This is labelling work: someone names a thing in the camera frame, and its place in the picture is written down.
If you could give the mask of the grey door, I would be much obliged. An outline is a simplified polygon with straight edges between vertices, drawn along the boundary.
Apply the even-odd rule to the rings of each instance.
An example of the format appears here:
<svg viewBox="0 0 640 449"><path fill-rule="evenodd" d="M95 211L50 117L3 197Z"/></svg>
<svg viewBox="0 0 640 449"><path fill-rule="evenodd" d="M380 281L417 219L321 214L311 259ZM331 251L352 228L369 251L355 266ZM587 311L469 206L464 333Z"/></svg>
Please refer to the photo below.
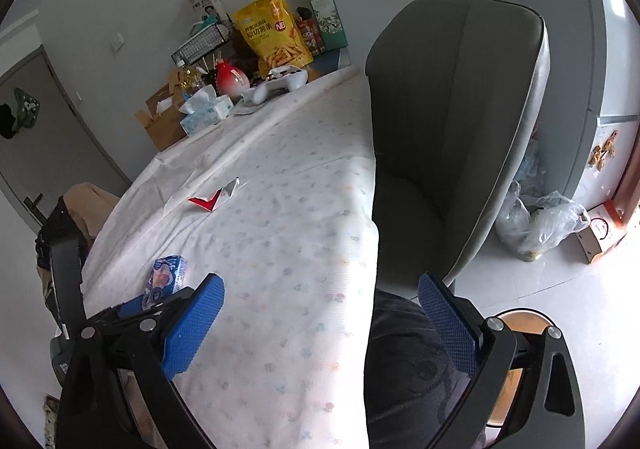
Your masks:
<svg viewBox="0 0 640 449"><path fill-rule="evenodd" d="M38 231L70 187L92 183L122 196L131 180L90 132L42 47L1 76L1 102L17 113L17 96L40 103L32 128L1 140L1 191Z"/></svg>

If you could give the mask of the white game controller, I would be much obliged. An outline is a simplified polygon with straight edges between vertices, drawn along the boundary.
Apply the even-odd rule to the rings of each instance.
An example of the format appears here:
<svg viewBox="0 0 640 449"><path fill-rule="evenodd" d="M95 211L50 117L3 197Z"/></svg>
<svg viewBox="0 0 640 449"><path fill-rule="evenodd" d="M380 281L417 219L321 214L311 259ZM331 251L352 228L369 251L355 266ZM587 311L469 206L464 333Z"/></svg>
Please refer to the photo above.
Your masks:
<svg viewBox="0 0 640 449"><path fill-rule="evenodd" d="M271 96L299 90L308 81L308 72L293 66L282 66L269 71L267 79L241 94L242 102L261 105Z"/></svg>

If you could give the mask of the grey upholstered chair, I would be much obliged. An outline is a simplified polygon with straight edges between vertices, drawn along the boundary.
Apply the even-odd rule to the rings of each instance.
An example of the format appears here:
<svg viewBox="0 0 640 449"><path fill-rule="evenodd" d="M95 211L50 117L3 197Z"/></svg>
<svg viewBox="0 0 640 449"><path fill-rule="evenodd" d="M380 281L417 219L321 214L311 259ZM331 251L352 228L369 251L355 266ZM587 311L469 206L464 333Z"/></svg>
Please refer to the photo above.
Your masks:
<svg viewBox="0 0 640 449"><path fill-rule="evenodd" d="M366 61L380 290L451 283L489 235L550 72L546 23L500 0L415 0Z"/></svg>

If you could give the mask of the orange white cardboard box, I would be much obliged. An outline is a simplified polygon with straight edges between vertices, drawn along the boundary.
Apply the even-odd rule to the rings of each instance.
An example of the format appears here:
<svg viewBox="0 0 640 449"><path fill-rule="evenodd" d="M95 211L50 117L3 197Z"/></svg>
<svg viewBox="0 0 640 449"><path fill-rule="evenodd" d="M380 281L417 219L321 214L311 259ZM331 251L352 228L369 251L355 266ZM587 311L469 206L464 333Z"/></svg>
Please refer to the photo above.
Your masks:
<svg viewBox="0 0 640 449"><path fill-rule="evenodd" d="M630 226L611 200L605 201L588 212L590 224L578 232L577 238L588 264L593 264L622 241Z"/></svg>

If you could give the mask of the dark red sauce jar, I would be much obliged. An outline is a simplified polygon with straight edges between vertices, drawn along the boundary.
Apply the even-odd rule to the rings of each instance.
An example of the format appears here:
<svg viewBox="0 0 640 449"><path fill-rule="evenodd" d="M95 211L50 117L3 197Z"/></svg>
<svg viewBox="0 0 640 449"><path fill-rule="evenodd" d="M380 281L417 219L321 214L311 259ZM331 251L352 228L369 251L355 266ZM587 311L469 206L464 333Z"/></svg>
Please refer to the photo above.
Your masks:
<svg viewBox="0 0 640 449"><path fill-rule="evenodd" d="M314 20L314 14L307 7L297 7L295 12L296 26L312 56L319 56L326 51L322 36Z"/></svg>

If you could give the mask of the red white torn wrapper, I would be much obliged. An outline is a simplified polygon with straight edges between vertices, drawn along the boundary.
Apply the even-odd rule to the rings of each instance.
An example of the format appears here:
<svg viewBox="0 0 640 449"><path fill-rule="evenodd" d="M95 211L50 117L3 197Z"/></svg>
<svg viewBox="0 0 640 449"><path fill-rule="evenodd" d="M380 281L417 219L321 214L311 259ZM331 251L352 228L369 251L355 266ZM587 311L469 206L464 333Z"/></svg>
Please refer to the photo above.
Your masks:
<svg viewBox="0 0 640 449"><path fill-rule="evenodd" d="M228 202L245 185L246 183L242 182L239 177L235 177L228 184L216 189L209 198L191 197L188 202L203 211L213 213Z"/></svg>

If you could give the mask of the dark patterned trouser leg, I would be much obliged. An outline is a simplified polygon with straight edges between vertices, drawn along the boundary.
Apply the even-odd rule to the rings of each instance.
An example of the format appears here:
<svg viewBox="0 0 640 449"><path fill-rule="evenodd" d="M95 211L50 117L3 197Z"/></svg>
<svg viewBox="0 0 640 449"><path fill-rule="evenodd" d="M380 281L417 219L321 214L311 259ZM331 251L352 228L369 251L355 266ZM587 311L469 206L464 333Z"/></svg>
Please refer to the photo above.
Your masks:
<svg viewBox="0 0 640 449"><path fill-rule="evenodd" d="M376 290L363 382L369 446L425 448L469 378L418 304Z"/></svg>

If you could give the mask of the white plastic bag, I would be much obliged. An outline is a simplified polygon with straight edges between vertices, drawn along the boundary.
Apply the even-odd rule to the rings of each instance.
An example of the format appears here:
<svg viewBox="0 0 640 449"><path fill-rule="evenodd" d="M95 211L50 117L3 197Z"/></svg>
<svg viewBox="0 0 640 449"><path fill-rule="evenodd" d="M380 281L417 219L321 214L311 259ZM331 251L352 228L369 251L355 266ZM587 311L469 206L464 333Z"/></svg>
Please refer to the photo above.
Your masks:
<svg viewBox="0 0 640 449"><path fill-rule="evenodd" d="M512 182L495 221L499 240L514 253L526 238L530 222L530 214L520 195L520 183Z"/></svg>

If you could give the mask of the brown cardboard box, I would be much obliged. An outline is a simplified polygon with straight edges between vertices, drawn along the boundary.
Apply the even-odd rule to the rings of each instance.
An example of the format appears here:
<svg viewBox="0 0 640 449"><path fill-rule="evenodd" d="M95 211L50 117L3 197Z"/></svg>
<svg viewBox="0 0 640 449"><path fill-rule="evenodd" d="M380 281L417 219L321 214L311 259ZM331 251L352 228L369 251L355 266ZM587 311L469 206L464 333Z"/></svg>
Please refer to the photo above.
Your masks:
<svg viewBox="0 0 640 449"><path fill-rule="evenodd" d="M182 69L171 71L167 84L146 101L145 110L136 113L136 119L158 151L164 151L186 137L181 126L186 115L180 111L186 101L183 74Z"/></svg>

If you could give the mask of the clear plastic bag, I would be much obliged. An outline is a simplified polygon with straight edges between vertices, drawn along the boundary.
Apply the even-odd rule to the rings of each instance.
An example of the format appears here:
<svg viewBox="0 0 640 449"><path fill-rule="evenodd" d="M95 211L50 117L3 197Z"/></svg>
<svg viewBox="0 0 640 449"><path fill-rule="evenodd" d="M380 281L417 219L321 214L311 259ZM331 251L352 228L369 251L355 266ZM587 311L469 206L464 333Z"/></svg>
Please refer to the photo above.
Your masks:
<svg viewBox="0 0 640 449"><path fill-rule="evenodd" d="M566 237L590 225L587 210L558 191L537 198L523 196L522 200L530 212L524 237L516 249L523 261L536 261Z"/></svg>

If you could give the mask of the white tissue box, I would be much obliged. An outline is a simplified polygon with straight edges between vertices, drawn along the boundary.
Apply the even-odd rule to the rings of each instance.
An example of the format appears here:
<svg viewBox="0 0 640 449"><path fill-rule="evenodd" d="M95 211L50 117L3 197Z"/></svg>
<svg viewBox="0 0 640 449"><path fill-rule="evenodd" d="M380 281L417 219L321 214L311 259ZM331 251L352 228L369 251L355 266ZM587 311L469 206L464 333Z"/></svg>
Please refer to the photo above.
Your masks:
<svg viewBox="0 0 640 449"><path fill-rule="evenodd" d="M228 95L218 95L212 85L206 85L179 108L183 114L180 125L186 136L193 136L226 120L232 110L233 102Z"/></svg>

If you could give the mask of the yellow snack bag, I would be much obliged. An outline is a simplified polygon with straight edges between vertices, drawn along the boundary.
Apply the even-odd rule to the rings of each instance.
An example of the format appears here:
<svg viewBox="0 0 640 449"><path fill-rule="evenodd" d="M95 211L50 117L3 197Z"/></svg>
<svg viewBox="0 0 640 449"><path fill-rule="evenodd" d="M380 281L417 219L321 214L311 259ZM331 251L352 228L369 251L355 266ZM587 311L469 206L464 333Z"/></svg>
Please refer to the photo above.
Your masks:
<svg viewBox="0 0 640 449"><path fill-rule="evenodd" d="M314 61L286 0L251 2L233 14L233 22L257 55L263 79L274 68L304 68Z"/></svg>

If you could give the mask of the blue tissue pack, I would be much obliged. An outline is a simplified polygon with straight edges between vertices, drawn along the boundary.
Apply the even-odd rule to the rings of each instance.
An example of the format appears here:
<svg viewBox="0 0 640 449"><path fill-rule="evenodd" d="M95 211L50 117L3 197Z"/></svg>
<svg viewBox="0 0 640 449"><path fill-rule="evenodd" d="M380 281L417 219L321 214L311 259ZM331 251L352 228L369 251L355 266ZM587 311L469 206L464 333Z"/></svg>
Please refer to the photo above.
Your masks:
<svg viewBox="0 0 640 449"><path fill-rule="evenodd" d="M182 288L186 265L186 259L180 255L157 258L154 261L143 286L143 310L163 303Z"/></svg>

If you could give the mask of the white floral tablecloth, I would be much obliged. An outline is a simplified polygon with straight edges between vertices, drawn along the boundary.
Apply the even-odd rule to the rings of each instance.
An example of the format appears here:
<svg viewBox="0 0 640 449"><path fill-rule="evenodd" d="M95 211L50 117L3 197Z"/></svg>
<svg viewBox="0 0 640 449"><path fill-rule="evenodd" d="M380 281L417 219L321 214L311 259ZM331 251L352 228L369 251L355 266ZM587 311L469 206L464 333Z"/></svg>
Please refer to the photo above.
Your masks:
<svg viewBox="0 0 640 449"><path fill-rule="evenodd" d="M127 302L157 258L216 273L224 306L183 399L221 448L364 448L378 257L366 77L349 67L157 154L107 218L82 271L87 313ZM188 202L239 177L213 213Z"/></svg>

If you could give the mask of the green tall box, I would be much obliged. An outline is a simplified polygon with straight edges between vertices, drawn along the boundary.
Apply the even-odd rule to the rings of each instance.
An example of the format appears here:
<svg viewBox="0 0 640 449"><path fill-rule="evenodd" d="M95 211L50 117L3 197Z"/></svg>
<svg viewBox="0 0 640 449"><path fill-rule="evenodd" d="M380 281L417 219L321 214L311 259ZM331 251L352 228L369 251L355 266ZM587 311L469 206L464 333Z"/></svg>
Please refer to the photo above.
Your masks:
<svg viewBox="0 0 640 449"><path fill-rule="evenodd" d="M327 50L348 46L346 32L335 0L308 0Z"/></svg>

